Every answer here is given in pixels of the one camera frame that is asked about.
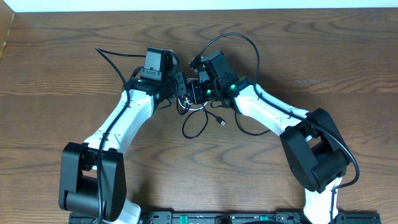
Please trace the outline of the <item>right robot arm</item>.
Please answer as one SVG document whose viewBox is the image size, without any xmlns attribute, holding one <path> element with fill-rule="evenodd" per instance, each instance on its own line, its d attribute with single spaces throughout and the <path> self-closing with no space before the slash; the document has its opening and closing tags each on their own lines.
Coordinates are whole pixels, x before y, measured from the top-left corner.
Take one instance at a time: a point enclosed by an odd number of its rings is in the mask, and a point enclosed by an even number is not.
<svg viewBox="0 0 398 224">
<path fill-rule="evenodd" d="M 338 214 L 337 186 L 349 164 L 345 143 L 330 114 L 295 108 L 265 92 L 248 77 L 238 77 L 223 52 L 197 56 L 190 67 L 199 79 L 190 101 L 218 100 L 225 108 L 263 124 L 282 143 L 290 170 L 305 188 L 303 214 L 311 223 L 332 223 Z"/>
</svg>

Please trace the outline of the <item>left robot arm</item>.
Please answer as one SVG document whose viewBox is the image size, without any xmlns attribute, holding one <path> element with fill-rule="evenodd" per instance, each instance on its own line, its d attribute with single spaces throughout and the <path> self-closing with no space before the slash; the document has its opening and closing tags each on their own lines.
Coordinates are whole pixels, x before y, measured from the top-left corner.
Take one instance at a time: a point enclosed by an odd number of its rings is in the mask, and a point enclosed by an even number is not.
<svg viewBox="0 0 398 224">
<path fill-rule="evenodd" d="M 144 65 L 123 79 L 121 98 L 101 127 L 62 152 L 58 204 L 93 223 L 138 223 L 141 208 L 127 199 L 124 155 L 159 103 L 187 92 L 173 50 L 149 47 Z"/>
</svg>

